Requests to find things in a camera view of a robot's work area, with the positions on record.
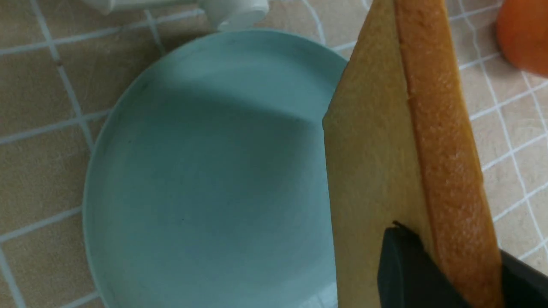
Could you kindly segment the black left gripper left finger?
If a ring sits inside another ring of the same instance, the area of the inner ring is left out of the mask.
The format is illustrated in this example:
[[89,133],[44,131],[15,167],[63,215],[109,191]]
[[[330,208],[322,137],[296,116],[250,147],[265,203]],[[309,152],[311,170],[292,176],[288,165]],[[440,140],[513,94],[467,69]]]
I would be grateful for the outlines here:
[[419,236],[399,222],[386,228],[378,265],[382,308],[469,308],[426,253]]

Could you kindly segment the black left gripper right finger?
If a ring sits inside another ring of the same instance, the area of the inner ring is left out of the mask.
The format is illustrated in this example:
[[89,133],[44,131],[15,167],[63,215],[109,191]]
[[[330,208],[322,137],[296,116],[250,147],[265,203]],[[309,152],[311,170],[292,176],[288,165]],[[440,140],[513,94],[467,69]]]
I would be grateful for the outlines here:
[[506,308],[546,308],[548,277],[501,250],[502,286]]

